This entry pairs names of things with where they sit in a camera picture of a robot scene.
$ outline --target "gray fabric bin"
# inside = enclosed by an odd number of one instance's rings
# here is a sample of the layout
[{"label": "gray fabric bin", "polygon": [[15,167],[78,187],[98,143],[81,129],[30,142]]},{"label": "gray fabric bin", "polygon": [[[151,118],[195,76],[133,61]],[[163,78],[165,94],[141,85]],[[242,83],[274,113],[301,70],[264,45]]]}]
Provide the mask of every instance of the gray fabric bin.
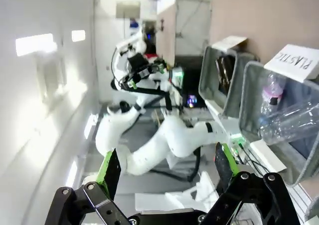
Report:
[{"label": "gray fabric bin", "polygon": [[[225,96],[218,89],[219,78],[215,61],[221,55],[230,55],[235,57],[234,72],[231,79],[228,96]],[[252,60],[256,60],[256,57],[251,53],[237,52],[234,50],[228,50],[227,53],[223,53],[212,47],[207,47],[205,50],[200,75],[200,96],[205,100],[214,100],[223,109],[222,115],[238,118],[244,68],[245,65]]]},{"label": "gray fabric bin", "polygon": [[[245,66],[244,80],[239,114],[239,127],[243,136],[253,142],[259,140],[258,118],[262,103],[262,89],[270,71],[263,68],[258,62],[249,62]],[[319,85],[312,81],[303,84],[288,79],[285,94],[280,103],[279,110],[288,107],[308,97],[319,97]],[[287,169],[280,172],[289,186],[294,186],[318,173],[319,167],[319,136],[294,141],[292,143],[279,143],[269,148],[286,165]],[[303,156],[303,149],[309,150],[308,156]]]}]

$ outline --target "green led light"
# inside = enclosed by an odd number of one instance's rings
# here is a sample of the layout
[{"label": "green led light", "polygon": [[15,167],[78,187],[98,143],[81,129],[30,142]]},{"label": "green led light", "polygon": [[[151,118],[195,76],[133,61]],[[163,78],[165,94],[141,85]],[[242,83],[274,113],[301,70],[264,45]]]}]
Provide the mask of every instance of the green led light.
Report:
[{"label": "green led light", "polygon": [[232,139],[238,139],[238,138],[242,138],[243,136],[242,136],[242,134],[241,133],[238,133],[238,134],[232,134],[231,135],[231,138]]},{"label": "green led light", "polygon": [[174,76],[183,77],[184,76],[184,72],[176,72],[176,73],[174,73]]}]

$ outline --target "water bottle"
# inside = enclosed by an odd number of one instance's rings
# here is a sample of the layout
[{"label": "water bottle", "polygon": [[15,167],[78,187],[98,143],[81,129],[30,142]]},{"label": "water bottle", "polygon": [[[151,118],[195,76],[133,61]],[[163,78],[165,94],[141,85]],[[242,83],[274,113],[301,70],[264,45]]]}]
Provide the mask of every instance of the water bottle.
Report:
[{"label": "water bottle", "polygon": [[275,112],[283,96],[286,77],[277,73],[270,73],[263,88],[263,102],[260,108],[261,116],[267,116]]},{"label": "water bottle", "polygon": [[268,144],[292,142],[319,132],[319,103],[303,101],[266,118],[259,135]]}]

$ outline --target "bottle cap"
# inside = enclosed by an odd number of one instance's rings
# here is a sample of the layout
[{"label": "bottle cap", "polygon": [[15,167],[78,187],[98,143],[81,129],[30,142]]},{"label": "bottle cap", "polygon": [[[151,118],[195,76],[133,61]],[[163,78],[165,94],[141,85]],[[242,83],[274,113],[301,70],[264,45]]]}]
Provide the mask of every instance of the bottle cap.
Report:
[{"label": "bottle cap", "polygon": [[270,99],[270,103],[272,106],[276,106],[278,104],[278,98],[277,97],[272,97]]}]

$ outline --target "label card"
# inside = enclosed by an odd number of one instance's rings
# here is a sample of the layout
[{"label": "label card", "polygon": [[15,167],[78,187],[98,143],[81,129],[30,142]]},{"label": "label card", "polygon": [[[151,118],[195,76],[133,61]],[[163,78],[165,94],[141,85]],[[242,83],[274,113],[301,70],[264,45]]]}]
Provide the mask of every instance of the label card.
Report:
[{"label": "label card", "polygon": [[229,36],[214,43],[211,45],[211,47],[223,52],[227,52],[228,49],[237,46],[239,43],[242,43],[245,40],[247,40],[247,37]]},{"label": "label card", "polygon": [[319,50],[288,44],[265,65],[265,69],[301,83],[315,79],[319,74]]}]

